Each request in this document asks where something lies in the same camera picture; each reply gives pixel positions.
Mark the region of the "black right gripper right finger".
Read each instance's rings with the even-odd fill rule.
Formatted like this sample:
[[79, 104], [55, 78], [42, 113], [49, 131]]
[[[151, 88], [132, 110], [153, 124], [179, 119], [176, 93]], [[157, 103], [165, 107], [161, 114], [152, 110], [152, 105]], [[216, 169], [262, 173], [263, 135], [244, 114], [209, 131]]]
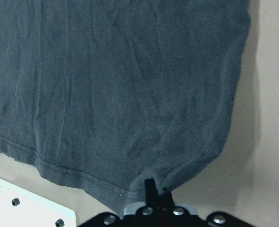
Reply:
[[166, 192], [159, 196], [159, 203], [161, 208], [173, 208], [175, 203], [171, 192]]

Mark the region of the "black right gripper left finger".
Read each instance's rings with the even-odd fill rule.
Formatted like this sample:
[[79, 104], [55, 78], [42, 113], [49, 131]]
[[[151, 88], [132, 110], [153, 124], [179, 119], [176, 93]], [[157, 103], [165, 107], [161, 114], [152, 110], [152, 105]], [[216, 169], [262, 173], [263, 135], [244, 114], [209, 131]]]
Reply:
[[145, 179], [145, 203], [148, 207], [157, 207], [159, 205], [159, 194], [154, 179]]

